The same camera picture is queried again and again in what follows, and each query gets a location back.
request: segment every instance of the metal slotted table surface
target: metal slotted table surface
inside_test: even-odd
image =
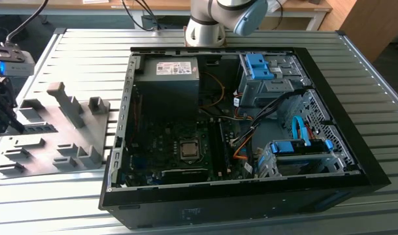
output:
[[[386,81],[335,32],[262,31],[246,38],[227,33],[227,42],[235,47],[308,49],[392,184],[323,213],[131,231],[97,209],[103,169],[9,179],[0,181],[0,234],[398,234],[398,95]],[[63,81],[79,101],[91,96],[109,100],[109,149],[129,48],[183,45],[180,30],[68,29],[52,36],[19,99],[29,86]]]

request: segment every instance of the label sticker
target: label sticker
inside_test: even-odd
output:
[[[279,67],[276,68],[270,68],[270,72],[282,72],[282,69]]]
[[[156,64],[156,75],[191,74],[190,62],[159,62]]]
[[[234,98],[234,106],[239,107],[239,99],[238,98]]]
[[[247,172],[250,174],[252,174],[252,167],[251,167],[251,165],[248,163],[244,163],[244,169],[247,170]]]

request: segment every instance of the computer chassis frame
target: computer chassis frame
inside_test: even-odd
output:
[[[311,79],[312,88],[332,118],[362,174],[300,178],[199,187],[156,188],[152,190],[116,190],[111,184],[115,161],[124,156],[124,132],[131,88],[137,56],[198,54],[239,54],[246,52],[291,52]],[[123,86],[115,145],[107,159],[99,209],[107,210],[128,228],[149,228],[258,219],[279,215],[320,212],[355,195],[372,192],[390,180],[355,128],[346,110],[322,75],[306,48],[299,47],[133,47]]]

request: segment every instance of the motherboard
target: motherboard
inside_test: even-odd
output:
[[[125,175],[125,184],[162,185],[214,181],[222,173],[214,164],[230,168],[228,155],[212,157],[208,120],[163,122],[144,120],[139,136],[131,144],[133,153],[129,157],[131,173]],[[234,138],[234,123],[220,125],[223,142]]]

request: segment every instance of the table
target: table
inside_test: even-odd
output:
[[[190,0],[147,0],[155,15],[190,16]],[[0,0],[1,15],[29,15],[39,7],[41,0]],[[127,1],[131,13],[137,23],[141,23],[141,16],[147,15],[141,7]],[[318,30],[326,13],[331,6],[322,0],[319,5],[302,0],[287,0],[283,4],[283,17],[311,18],[307,30]],[[83,4],[83,0],[49,0],[43,15],[125,15],[120,0],[111,0],[109,3]],[[280,12],[267,13],[266,16],[279,17]]]
[[[308,49],[392,184],[316,214],[129,231],[97,209],[104,169],[9,179],[0,181],[0,234],[398,234],[398,95],[371,64],[348,39],[334,32],[259,31],[247,38],[228,32],[227,44]],[[91,96],[107,99],[112,109],[107,156],[131,47],[183,45],[182,30],[57,30],[17,101],[43,81],[63,81],[80,101]]]

